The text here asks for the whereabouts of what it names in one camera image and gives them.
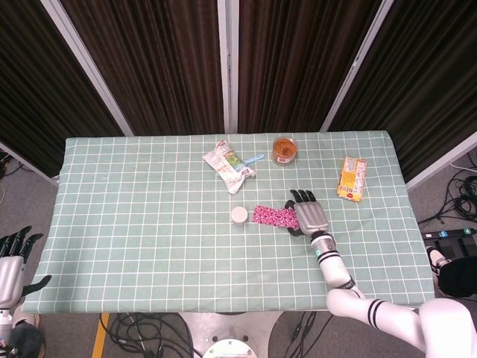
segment chip bag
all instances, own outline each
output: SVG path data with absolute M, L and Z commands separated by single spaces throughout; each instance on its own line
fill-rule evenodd
M 244 180 L 255 172 L 245 165 L 225 139 L 202 157 L 224 180 L 230 194 L 236 194 Z

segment robotic hand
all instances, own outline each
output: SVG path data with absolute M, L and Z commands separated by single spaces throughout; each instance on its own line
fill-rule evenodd
M 285 208 L 295 211 L 300 229 L 288 231 L 293 236 L 311 238 L 325 281 L 333 287 L 326 297 L 331 314 L 354 318 L 389 333 L 425 352 L 427 358 L 477 358 L 477 333 L 464 305 L 437 298 L 423 304 L 417 314 L 410 307 L 365 298 L 336 250 L 326 216 L 313 193 L 290 192 L 296 202 L 287 201 Z
M 328 232 L 328 221 L 321 205 L 309 190 L 290 190 L 295 201 L 288 200 L 285 208 L 291 208 L 297 214 L 300 229 L 288 231 L 293 236 L 306 235 L 311 238 L 313 250 L 318 257 L 318 265 L 328 285 L 334 289 L 350 289 L 363 298 L 354 279 L 344 266 L 336 242 Z
M 0 356 L 14 357 L 17 353 L 15 348 L 7 345 L 12 330 L 10 310 L 22 297 L 41 290 L 51 279 L 47 275 L 39 283 L 23 286 L 28 256 L 33 244 L 43 236 L 42 233 L 36 233 L 25 239 L 30 230 L 31 226 L 27 226 L 18 233 L 0 239 Z

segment white container lid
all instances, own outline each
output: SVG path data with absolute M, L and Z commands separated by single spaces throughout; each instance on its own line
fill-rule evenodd
M 248 212 L 244 207 L 234 207 L 230 212 L 230 220 L 236 225 L 243 225 L 247 221 Z

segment dark curtain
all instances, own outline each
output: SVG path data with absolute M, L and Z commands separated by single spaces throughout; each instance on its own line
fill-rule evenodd
M 39 1 L 0 1 L 0 141 L 47 175 L 65 139 L 121 136 Z
M 477 131 L 477 2 L 395 1 L 330 130 L 388 131 L 406 180 Z
M 224 132 L 214 0 L 62 0 L 136 135 Z
M 380 3 L 240 1 L 238 131 L 319 131 Z

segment yellow floor tape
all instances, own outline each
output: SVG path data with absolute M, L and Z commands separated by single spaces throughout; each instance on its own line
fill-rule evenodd
M 109 313 L 102 313 L 101 319 L 104 325 L 107 327 L 107 322 L 110 319 Z M 98 330 L 96 331 L 95 347 L 92 350 L 92 358 L 101 358 L 103 356 L 104 339 L 106 338 L 106 331 L 104 330 L 101 322 L 98 322 Z

